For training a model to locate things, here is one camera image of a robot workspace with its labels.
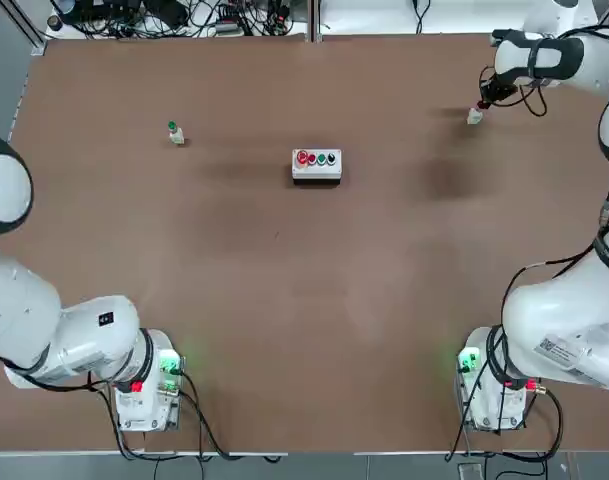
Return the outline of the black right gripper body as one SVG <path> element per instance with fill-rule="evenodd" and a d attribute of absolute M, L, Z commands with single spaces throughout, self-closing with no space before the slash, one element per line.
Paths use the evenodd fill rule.
<path fill-rule="evenodd" d="M 483 99 L 485 101 L 504 101 L 516 93 L 514 84 L 506 84 L 498 78 L 483 81 Z"/>

